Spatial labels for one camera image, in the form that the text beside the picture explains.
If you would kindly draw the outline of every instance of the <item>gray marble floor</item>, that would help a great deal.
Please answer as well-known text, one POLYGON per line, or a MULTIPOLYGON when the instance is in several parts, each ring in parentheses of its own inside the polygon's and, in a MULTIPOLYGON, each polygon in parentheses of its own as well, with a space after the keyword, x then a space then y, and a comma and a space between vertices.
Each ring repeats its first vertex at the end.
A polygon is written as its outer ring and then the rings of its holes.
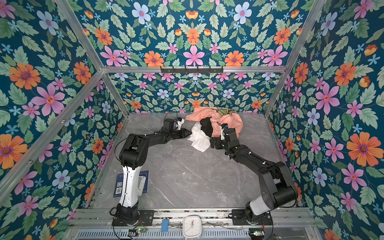
MULTIPOLYGON (((243 129, 239 140, 254 153, 267 160, 280 161, 269 126, 262 114, 243 113, 243 129)), ((125 129, 129 133, 145 134, 159 130, 164 114, 132 114, 125 129)), ((191 129, 195 122, 185 121, 191 129)), ((152 146, 142 170, 149 170, 148 193, 139 197, 139 208, 244 207, 260 195, 257 175, 244 165, 229 160, 224 150, 209 148, 199 152, 191 141, 181 139, 152 146)), ((113 198, 116 174, 122 167, 114 159, 107 171, 92 208, 112 208, 119 198, 113 198)))

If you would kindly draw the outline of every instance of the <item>orange flower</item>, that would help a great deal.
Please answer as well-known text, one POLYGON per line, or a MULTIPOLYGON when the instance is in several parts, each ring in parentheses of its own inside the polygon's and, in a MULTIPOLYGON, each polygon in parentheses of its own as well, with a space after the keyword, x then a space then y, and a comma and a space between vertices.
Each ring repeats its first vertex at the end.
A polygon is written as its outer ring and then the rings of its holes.
POLYGON ((103 43, 104 45, 112 45, 112 37, 111 34, 108 31, 104 31, 103 28, 96 28, 95 36, 98 38, 99 42, 103 43))
POLYGON ((359 82, 360 86, 362 86, 363 88, 369 87, 370 83, 371 83, 371 81, 369 80, 368 76, 361 78, 360 82, 359 82))
POLYGON ((239 51, 233 51, 233 53, 228 53, 228 57, 225 58, 227 67, 240 67, 244 62, 244 54, 239 53, 239 51))
POLYGON ((291 29, 290 28, 282 28, 281 31, 276 32, 276 36, 273 38, 275 41, 275 44, 282 45, 286 41, 288 41, 288 38, 291 36, 291 29))
POLYGON ((50 228, 54 228, 56 226, 56 224, 57 224, 57 221, 58 221, 57 218, 53 219, 52 222, 49 224, 49 227, 50 228))
POLYGON ((176 29, 175 30, 175 35, 176 36, 181 36, 181 29, 176 29))
POLYGON ((85 14, 89 19, 92 19, 92 18, 93 18, 93 13, 91 13, 91 12, 88 11, 88 10, 84 11, 84 14, 85 14))
POLYGON ((13 162, 18 162, 23 156, 21 153, 27 151, 27 145, 23 142, 24 139, 19 136, 12 139, 11 134, 0 135, 0 164, 3 164, 3 169, 13 167, 13 162))
POLYGON ((297 84, 302 84, 307 79, 308 74, 308 64, 301 63, 300 66, 297 67, 295 73, 295 82, 297 84))
POLYGON ((293 11, 292 13, 291 13, 291 18, 295 18, 295 17, 297 17, 297 15, 299 15, 299 10, 295 10, 295 11, 293 11))
POLYGON ((259 108, 262 106, 262 104, 263 103, 261 101, 254 101, 251 106, 252 108, 259 108))
POLYGON ((25 66, 24 63, 18 63, 17 68, 11 67, 9 71, 12 73, 9 78, 12 82, 16 82, 15 85, 19 88, 25 87, 30 90, 40 82, 40 77, 37 77, 40 73, 30 64, 25 66))
POLYGON ((89 195, 91 194, 91 191, 93 189, 93 187, 95 186, 94 183, 92 183, 89 187, 87 187, 87 190, 85 190, 85 196, 84 196, 84 200, 87 201, 88 198, 89 198, 89 195))
POLYGON ((95 154, 99 154, 99 153, 101 153, 101 150, 102 150, 103 147, 104 147, 104 143, 103 143, 103 142, 104 142, 104 141, 103 141, 101 138, 95 140, 95 143, 93 144, 93 149, 92 149, 92 151, 93 151, 95 154))
POLYGON ((336 77, 335 77, 335 82, 337 82, 337 85, 341 86, 347 86, 349 84, 349 81, 352 81, 352 79, 355 77, 355 72, 356 72, 356 67, 352 67, 352 63, 348 63, 345 65, 340 66, 340 69, 336 70, 336 77))
POLYGON ((138 103, 137 101, 132 101, 131 106, 135 109, 140 109, 141 108, 141 103, 138 103))
POLYGON ((160 57, 159 53, 155 53, 154 51, 149 51, 144 55, 144 62, 148 64, 148 67, 162 67, 164 59, 160 57))
POLYGON ((121 126, 122 126, 122 122, 119 122, 119 124, 118 124, 118 132, 120 132, 121 126))
POLYGON ((89 72, 89 67, 86 66, 83 62, 75 63, 73 68, 73 73, 76 74, 77 81, 82 84, 86 84, 91 78, 91 73, 89 72))
POLYGON ((200 105, 201 105, 201 103, 199 101, 194 101, 192 103, 192 107, 194 107, 194 108, 199 108, 199 107, 201 107, 200 105))
POLYGON ((212 33, 211 33, 211 30, 209 30, 209 29, 207 29, 207 28, 204 30, 204 35, 205 35, 205 36, 209 36, 209 35, 211 35, 211 34, 212 34, 212 33))
POLYGON ((377 49, 378 49, 378 47, 376 47, 376 45, 368 45, 365 48, 364 54, 366 56, 372 55, 374 52, 376 52, 377 49))
POLYGON ((195 28, 191 28, 189 30, 189 33, 187 33, 187 38, 188 38, 187 40, 192 45, 196 45, 196 43, 200 41, 199 37, 200 37, 200 34, 197 32, 195 28))
POLYGON ((288 151, 292 151, 292 150, 293 150, 293 142, 292 142, 292 139, 287 138, 287 140, 285 140, 285 146, 287 147, 287 150, 288 150, 288 151))
POLYGON ((361 132, 360 137, 355 133, 351 136, 352 142, 347 142, 347 149, 351 150, 348 155, 352 160, 358 159, 357 163, 363 167, 368 164, 373 167, 379 164, 376 159, 383 158, 384 150, 377 148, 381 142, 377 137, 369 138, 369 133, 361 132))
POLYGON ((337 235, 335 235, 335 233, 330 229, 325 230, 325 239, 326 240, 340 240, 339 237, 337 235))
POLYGON ((296 187, 297 193, 299 194, 300 200, 302 200, 303 196, 301 195, 301 188, 299 187, 299 185, 297 183, 295 183, 295 187, 296 187))
POLYGON ((185 15, 187 16, 187 19, 197 19, 197 16, 199 15, 198 11, 186 11, 185 15))

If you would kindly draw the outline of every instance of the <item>peach cloth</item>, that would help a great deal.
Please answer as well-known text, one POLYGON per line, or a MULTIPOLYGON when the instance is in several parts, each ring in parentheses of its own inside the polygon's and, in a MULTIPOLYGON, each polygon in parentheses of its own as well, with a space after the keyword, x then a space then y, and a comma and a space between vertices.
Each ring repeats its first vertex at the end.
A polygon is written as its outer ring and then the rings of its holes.
POLYGON ((186 116, 185 119, 188 121, 200 122, 200 120, 204 118, 211 118, 210 120, 213 128, 212 137, 220 137, 221 135, 221 128, 220 125, 217 124, 217 122, 219 122, 220 124, 226 123, 228 124, 229 128, 234 128, 236 130, 237 137, 239 137, 239 133, 243 128, 243 121, 241 120, 240 115, 237 113, 232 113, 221 116, 220 113, 216 111, 216 109, 217 108, 207 107, 195 108, 193 113, 186 116))

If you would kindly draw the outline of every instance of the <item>clothing pile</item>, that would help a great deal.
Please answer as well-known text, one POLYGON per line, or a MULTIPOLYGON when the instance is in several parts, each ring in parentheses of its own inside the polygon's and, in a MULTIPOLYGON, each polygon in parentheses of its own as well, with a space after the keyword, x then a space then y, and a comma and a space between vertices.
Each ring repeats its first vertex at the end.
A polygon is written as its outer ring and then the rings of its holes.
POLYGON ((195 108, 186 120, 195 121, 192 134, 188 140, 192 141, 192 147, 204 152, 210 147, 211 137, 221 136, 221 124, 228 124, 228 128, 236 130, 237 137, 243 128, 243 121, 239 114, 228 108, 195 108))

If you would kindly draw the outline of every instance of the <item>patterned fabric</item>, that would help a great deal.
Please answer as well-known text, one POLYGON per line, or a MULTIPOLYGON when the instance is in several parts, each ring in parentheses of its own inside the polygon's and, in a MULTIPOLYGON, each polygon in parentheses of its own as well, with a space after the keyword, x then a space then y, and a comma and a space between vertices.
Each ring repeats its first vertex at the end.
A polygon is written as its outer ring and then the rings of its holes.
POLYGON ((269 116, 326 240, 384 238, 383 6, 329 1, 269 116))

